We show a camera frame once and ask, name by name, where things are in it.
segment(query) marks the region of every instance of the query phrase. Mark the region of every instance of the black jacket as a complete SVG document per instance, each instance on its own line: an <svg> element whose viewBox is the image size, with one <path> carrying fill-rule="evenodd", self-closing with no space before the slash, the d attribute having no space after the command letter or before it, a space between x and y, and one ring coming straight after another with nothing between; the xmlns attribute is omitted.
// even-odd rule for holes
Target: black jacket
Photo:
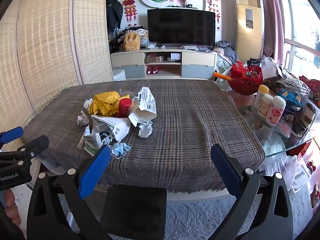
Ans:
<svg viewBox="0 0 320 240"><path fill-rule="evenodd" d="M113 33L116 28L120 29L122 15L122 4L117 0L107 0L107 28L109 34Z"/></svg>

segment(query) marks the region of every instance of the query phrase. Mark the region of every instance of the black chair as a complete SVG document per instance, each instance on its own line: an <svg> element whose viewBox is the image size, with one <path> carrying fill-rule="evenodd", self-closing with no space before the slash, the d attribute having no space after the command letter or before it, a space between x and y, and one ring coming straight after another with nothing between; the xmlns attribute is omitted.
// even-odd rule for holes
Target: black chair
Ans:
<svg viewBox="0 0 320 240"><path fill-rule="evenodd" d="M113 185L100 224L108 234L136 240L164 239L167 191Z"/></svg>

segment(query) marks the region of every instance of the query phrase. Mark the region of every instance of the flower vase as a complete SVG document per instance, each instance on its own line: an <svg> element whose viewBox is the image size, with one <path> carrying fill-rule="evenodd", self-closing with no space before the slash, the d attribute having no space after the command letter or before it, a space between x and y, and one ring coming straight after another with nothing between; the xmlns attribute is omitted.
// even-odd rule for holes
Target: flower vase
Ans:
<svg viewBox="0 0 320 240"><path fill-rule="evenodd" d="M187 0L182 0L182 7L186 8L187 7Z"/></svg>

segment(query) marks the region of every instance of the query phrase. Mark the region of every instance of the plaid tablecloth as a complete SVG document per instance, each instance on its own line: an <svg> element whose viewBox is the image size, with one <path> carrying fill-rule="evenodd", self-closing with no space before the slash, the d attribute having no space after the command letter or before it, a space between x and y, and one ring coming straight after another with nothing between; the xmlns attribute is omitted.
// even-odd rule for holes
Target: plaid tablecloth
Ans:
<svg viewBox="0 0 320 240"><path fill-rule="evenodd" d="M84 127L76 119L84 101L107 91L138 92L141 87L149 87L156 99L153 132L142 139L139 128L131 125L123 141L132 150L119 160L111 158L101 184L160 187L171 192L221 189L223 182L210 159L215 143L244 167L257 169L264 160L253 131L213 81L136 80L71 87L31 121L23 141L44 134L50 145L41 158L66 170L77 168L90 157L77 148Z"/></svg>

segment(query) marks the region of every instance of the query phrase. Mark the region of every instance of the yellow plush toy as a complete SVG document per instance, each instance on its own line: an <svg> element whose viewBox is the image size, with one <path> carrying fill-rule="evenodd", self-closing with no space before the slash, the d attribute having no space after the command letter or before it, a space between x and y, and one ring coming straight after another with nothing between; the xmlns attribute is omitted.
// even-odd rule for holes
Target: yellow plush toy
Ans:
<svg viewBox="0 0 320 240"><path fill-rule="evenodd" d="M133 51L140 49L140 37L137 33L129 33L126 35L123 43L124 51Z"/></svg>

